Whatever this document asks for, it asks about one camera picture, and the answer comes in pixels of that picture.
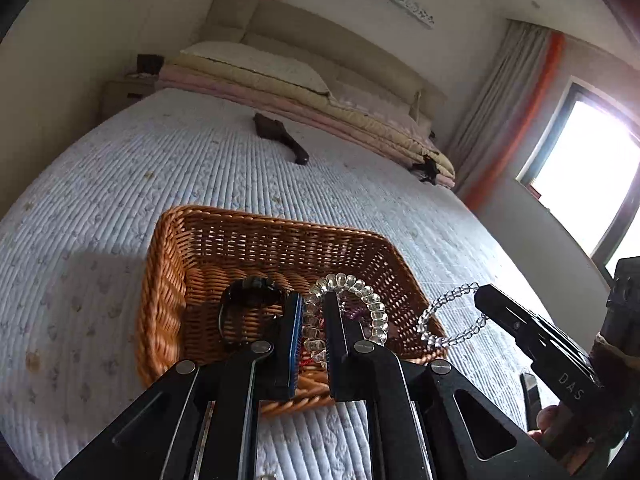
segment crystal bead bracelet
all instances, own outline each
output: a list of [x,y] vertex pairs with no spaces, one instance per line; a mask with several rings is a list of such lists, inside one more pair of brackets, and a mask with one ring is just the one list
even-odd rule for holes
[[317,316],[322,305],[322,298],[328,292],[351,292],[360,298],[366,306],[371,317],[371,336],[367,339],[373,343],[384,346],[389,330],[386,307],[380,301],[373,288],[366,285],[363,280],[358,280],[351,274],[342,272],[328,274],[319,278],[311,286],[305,296],[305,311],[302,315],[302,337],[305,348],[311,352],[313,362],[326,368],[326,343],[320,339],[320,319]]
[[418,323],[415,327],[416,332],[420,334],[420,338],[427,343],[427,347],[432,348],[448,348],[450,346],[457,345],[458,343],[462,343],[467,339],[471,339],[475,334],[480,332],[480,329],[486,325],[487,319],[489,319],[485,314],[481,314],[478,319],[476,319],[472,325],[463,330],[462,332],[453,335],[453,336],[436,336],[435,334],[429,332],[427,325],[429,320],[436,311],[445,304],[449,303],[449,301],[453,301],[456,298],[461,298],[465,294],[475,293],[479,288],[479,285],[476,282],[471,284],[465,283],[462,286],[457,286],[453,290],[446,292],[442,296],[440,296],[436,301],[430,304],[430,306],[425,309],[425,311],[420,314],[418,318]]

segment nightstand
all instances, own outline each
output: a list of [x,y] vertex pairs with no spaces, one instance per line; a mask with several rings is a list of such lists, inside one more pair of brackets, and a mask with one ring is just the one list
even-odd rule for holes
[[157,80],[157,76],[133,74],[109,81],[100,101],[100,122],[151,95]]

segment black hairbrush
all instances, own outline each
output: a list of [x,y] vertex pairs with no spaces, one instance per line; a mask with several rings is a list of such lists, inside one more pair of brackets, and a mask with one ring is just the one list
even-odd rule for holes
[[254,123],[258,137],[277,140],[287,146],[296,155],[296,164],[304,166],[309,162],[309,154],[289,135],[281,121],[270,119],[262,114],[255,114]]

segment curtain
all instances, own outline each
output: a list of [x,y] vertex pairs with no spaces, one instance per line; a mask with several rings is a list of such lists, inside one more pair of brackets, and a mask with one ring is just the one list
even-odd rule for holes
[[544,65],[551,35],[549,28],[510,21],[487,80],[444,149],[456,168],[454,191],[464,202],[508,142]]
[[562,51],[564,50],[564,34],[562,32],[553,31],[549,41],[549,47],[546,50],[545,62],[538,76],[536,86],[530,94],[524,113],[515,124],[513,130],[510,130],[509,139],[500,153],[494,158],[484,173],[474,183],[471,190],[465,197],[466,206],[471,211],[476,211],[484,203],[497,185],[498,179],[507,169],[511,159],[518,151],[520,143],[527,135],[529,126],[535,119],[540,109],[540,104],[546,91],[556,76],[556,69],[562,59]]

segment wicker basket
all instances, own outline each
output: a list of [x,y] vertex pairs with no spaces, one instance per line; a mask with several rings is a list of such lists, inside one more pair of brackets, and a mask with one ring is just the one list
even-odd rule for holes
[[[442,350],[428,353],[420,342],[414,327],[427,300],[396,248],[381,235],[181,206],[160,217],[146,258],[138,317],[142,380],[149,386],[180,359],[202,365],[228,357],[218,334],[218,301],[231,282],[254,274],[306,292],[329,272],[354,274],[379,292],[390,323],[398,329],[386,346],[398,357],[424,363],[444,355]],[[358,300],[350,294],[349,301],[355,305]],[[263,321],[281,312],[277,305],[245,312],[242,333],[228,324],[225,335],[257,340]],[[437,320],[430,323],[433,333],[444,334]],[[333,402],[322,368],[312,364],[301,371],[296,398],[264,403],[263,413]]]

